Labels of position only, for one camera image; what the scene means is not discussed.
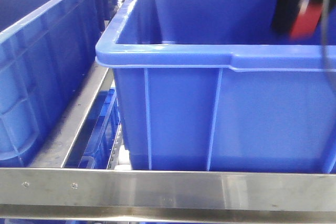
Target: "black cable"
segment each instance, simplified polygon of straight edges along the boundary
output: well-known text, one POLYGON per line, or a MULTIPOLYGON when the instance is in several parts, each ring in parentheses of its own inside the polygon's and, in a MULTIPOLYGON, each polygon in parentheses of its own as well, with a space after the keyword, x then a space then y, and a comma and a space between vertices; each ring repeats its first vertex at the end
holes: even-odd
POLYGON ((333 93, 336 95, 336 79, 333 76, 333 66, 328 57, 328 23, 329 23, 329 6, 330 0, 323 0, 321 16, 321 54, 323 67, 326 70, 328 80, 331 84, 333 93))

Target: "stainless steel rail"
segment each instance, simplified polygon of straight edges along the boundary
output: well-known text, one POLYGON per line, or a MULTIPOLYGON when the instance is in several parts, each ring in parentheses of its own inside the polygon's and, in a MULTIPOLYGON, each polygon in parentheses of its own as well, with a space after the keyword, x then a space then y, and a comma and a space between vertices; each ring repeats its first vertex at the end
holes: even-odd
POLYGON ((101 90, 109 90, 112 70, 93 63, 78 96, 70 102, 30 167, 63 168, 101 90))
POLYGON ((336 223, 336 175, 0 168, 0 217, 336 223))

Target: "shelf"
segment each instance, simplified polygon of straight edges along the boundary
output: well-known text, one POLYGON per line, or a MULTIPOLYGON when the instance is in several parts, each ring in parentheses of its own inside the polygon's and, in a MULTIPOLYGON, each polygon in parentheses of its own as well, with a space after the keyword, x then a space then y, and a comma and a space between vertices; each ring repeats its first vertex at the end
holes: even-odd
POLYGON ((99 91, 109 90, 112 82, 112 70, 94 62, 76 98, 69 103, 30 167, 65 166, 99 91))
POLYGON ((336 176, 0 169, 0 217, 335 223, 336 176))

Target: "metal bar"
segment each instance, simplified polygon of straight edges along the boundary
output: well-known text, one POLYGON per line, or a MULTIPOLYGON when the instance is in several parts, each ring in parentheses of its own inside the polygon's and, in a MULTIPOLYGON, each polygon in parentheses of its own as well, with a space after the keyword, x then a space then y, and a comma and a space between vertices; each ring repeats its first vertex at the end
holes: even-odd
POLYGON ((122 138, 122 126, 121 124, 118 126, 117 133, 115 134, 109 162, 107 165, 107 169, 113 170, 116 165, 118 164, 118 157, 119 157, 119 149, 123 142, 122 138))
POLYGON ((336 175, 0 168, 0 217, 336 223, 336 175))
POLYGON ((73 99, 30 167, 62 168, 82 129, 99 91, 108 90, 113 81, 111 69, 93 63, 78 96, 73 99))

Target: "plastic storage bin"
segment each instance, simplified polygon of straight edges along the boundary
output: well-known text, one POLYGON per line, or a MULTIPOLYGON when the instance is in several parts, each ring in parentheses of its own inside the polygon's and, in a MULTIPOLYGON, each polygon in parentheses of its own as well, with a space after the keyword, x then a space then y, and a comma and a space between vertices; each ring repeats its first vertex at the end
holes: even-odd
POLYGON ((87 224, 86 221, 78 220, 22 220, 22 219, 1 219, 1 224, 87 224))
POLYGON ((95 127, 83 154, 83 158, 92 157, 94 159, 96 169, 106 169, 120 122, 115 92, 115 89, 101 92, 100 95, 105 97, 105 101, 99 116, 95 117, 95 127))
POLYGON ((109 0, 96 0, 96 9, 98 16, 99 28, 105 30, 104 20, 110 20, 109 0))
MULTIPOLYGON (((331 171, 336 98, 320 28, 277 36, 275 3, 125 1, 96 50, 114 68, 134 169, 331 171)), ((329 27, 334 64, 335 11, 329 27)))
POLYGON ((0 166, 26 166, 94 61, 95 0, 1 0, 0 9, 0 166))

